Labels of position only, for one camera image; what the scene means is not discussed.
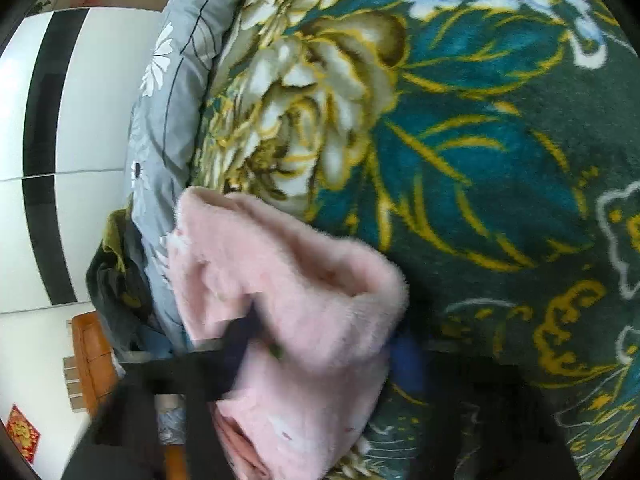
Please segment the orange wooden cabinet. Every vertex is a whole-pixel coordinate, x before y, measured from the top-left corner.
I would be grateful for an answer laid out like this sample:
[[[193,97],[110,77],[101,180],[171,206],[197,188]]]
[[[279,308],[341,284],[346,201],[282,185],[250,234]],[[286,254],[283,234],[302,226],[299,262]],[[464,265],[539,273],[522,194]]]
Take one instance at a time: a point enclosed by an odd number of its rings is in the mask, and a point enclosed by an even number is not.
[[[70,326],[82,398],[93,417],[118,381],[112,348],[96,311],[74,316]]]

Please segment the blue denim garment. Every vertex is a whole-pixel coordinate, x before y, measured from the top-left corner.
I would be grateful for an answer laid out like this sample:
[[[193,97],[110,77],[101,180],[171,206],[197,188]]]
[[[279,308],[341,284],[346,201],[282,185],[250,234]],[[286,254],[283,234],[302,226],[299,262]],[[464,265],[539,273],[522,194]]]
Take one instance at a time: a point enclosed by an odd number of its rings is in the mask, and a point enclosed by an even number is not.
[[[172,344],[163,333],[141,324],[132,336],[129,351],[144,354],[151,360],[166,360],[172,357]]]

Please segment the dark clothes pile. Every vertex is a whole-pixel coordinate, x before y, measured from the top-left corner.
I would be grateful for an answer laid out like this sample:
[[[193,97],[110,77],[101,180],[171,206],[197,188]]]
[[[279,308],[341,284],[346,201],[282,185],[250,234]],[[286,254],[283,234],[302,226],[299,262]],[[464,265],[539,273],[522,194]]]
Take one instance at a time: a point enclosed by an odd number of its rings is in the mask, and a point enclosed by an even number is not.
[[[107,216],[102,240],[86,272],[90,301],[117,354],[143,350],[142,328],[152,313],[141,236],[130,209],[117,209]]]

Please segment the red paper decoration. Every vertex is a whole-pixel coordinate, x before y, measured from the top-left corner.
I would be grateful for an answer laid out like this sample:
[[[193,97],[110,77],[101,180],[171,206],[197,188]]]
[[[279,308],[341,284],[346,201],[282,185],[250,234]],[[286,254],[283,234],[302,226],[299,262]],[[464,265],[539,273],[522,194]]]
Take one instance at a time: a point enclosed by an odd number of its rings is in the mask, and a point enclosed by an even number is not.
[[[32,465],[40,440],[40,432],[32,426],[32,423],[15,404],[12,405],[6,420],[6,431],[17,451],[21,453],[29,465]]]

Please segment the pink fleece pajama pants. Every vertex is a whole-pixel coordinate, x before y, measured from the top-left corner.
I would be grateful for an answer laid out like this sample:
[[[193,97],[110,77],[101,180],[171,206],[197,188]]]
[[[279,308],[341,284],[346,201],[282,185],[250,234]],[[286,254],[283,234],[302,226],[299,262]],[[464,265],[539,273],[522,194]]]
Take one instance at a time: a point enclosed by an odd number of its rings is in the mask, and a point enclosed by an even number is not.
[[[214,422],[240,479],[320,479],[361,437],[408,304],[398,267],[257,197],[187,188],[168,280],[192,344],[262,318]]]

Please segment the green floral plush blanket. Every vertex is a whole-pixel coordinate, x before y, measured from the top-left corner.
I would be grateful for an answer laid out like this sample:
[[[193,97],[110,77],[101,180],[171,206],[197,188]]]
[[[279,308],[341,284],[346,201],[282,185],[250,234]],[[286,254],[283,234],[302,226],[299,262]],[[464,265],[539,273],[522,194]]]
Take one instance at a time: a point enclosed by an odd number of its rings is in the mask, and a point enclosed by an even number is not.
[[[639,57],[603,0],[241,0],[201,133],[194,184],[364,240],[582,478],[638,476]]]

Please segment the grey floral quilt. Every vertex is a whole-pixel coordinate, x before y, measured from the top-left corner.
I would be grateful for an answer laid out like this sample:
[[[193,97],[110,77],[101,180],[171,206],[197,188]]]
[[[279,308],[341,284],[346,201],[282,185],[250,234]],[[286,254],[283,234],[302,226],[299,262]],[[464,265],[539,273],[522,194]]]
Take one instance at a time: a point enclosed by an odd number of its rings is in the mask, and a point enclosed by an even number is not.
[[[186,351],[189,339],[166,275],[167,242],[177,200],[190,179],[210,71],[239,2],[167,1],[131,115],[132,221],[142,238],[154,315],[177,352]]]

